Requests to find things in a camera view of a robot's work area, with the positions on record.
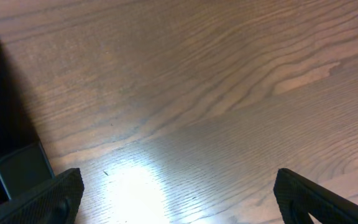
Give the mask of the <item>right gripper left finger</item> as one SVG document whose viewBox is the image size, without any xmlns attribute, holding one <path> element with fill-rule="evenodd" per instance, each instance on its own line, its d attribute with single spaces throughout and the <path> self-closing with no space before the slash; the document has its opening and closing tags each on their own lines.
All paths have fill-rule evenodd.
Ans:
<svg viewBox="0 0 358 224">
<path fill-rule="evenodd" d="M 74 224 L 84 192 L 79 168 L 52 179 L 0 205 L 0 223 Z"/>
</svg>

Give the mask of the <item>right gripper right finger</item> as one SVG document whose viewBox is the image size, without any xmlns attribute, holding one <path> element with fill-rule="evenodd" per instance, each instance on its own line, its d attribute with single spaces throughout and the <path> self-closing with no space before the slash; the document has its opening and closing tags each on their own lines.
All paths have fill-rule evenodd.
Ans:
<svg viewBox="0 0 358 224">
<path fill-rule="evenodd" d="M 285 224 L 358 224 L 358 205 L 290 169 L 277 172 L 273 188 Z"/>
</svg>

